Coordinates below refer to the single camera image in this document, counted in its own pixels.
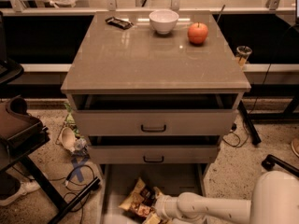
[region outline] white robotic arm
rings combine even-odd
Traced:
[[[251,201],[205,198],[184,192],[178,197],[161,195],[155,209],[162,219],[196,224],[203,223],[206,216],[236,224],[298,224],[299,180],[273,171],[258,179]]]

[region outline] concrete floor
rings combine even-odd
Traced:
[[[49,180],[66,177],[73,168],[69,152],[57,143],[57,138],[64,125],[67,111],[64,107],[65,100],[54,101],[28,101],[29,112],[36,117],[40,117],[43,123],[49,128],[50,141],[39,150],[31,154],[35,164],[45,172]],[[244,100],[245,105],[250,109],[254,101]],[[281,109],[288,101],[266,102],[261,100],[256,105],[256,112],[263,109]],[[250,199],[254,185],[258,177],[265,169],[261,166],[262,160],[267,154],[273,154],[289,164],[299,168],[299,159],[293,154],[290,143],[293,138],[299,136],[298,123],[293,124],[256,124],[258,134],[262,142],[258,146],[251,143],[248,134],[243,127],[240,115],[236,119],[237,129],[235,133],[240,137],[241,142],[245,142],[243,147],[231,147],[226,143],[221,143],[221,151],[218,158],[212,163],[204,178],[206,196],[227,199]],[[236,144],[236,138],[228,134],[225,140],[232,145]],[[96,165],[91,161],[86,164],[91,165],[96,175],[98,171]],[[20,165],[17,169],[26,173]],[[19,179],[24,178],[15,170],[9,172]],[[89,169],[81,170],[85,183],[92,180]],[[54,187],[64,196],[68,189],[64,187],[63,180],[51,181]],[[99,199],[101,191],[93,193],[83,208],[83,220],[81,223],[98,223]],[[3,224],[27,224],[27,223],[48,223],[57,213],[56,207],[52,204],[43,190],[38,190],[19,198],[15,203],[7,207],[0,207],[0,223]],[[62,224],[80,223],[81,210],[76,213],[67,214],[60,222]],[[210,217],[209,224],[226,224],[228,222]]]

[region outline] drawer handle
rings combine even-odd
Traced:
[[[143,156],[143,161],[144,162],[148,162],[148,163],[161,163],[164,162],[164,156],[162,156],[159,160],[155,160],[155,159],[147,159],[146,156]]]
[[[163,127],[145,127],[143,124],[141,125],[142,132],[145,133],[162,133],[166,131],[166,125]]]

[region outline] cabinet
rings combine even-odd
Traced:
[[[109,26],[111,16],[135,26]],[[159,173],[161,164],[189,170],[217,158],[250,85],[211,15],[179,17],[172,33],[161,36],[150,28],[148,11],[95,14],[62,86],[95,163],[113,164],[112,170],[157,165]],[[209,29],[202,46],[187,38],[195,21]]]

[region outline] red apple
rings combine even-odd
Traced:
[[[193,44],[202,44],[207,37],[207,26],[201,22],[192,24],[188,29],[189,41]]]

